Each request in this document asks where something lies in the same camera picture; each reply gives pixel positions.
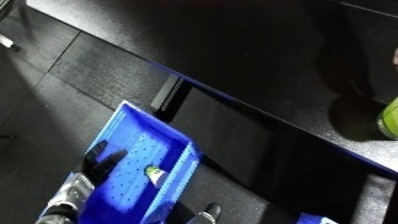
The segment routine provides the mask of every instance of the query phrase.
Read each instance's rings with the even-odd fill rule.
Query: green bottle
[[[385,136],[398,140],[398,97],[381,112],[377,126]]]
[[[145,175],[151,180],[156,188],[161,188],[169,176],[169,173],[157,166],[149,165],[145,167]]]

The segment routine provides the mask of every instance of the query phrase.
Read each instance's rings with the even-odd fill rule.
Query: blue bin
[[[102,140],[109,144],[98,160],[119,149],[128,155],[94,191],[79,223],[164,223],[201,159],[192,140],[126,101],[90,148]],[[160,189],[145,175],[148,165],[169,173]]]

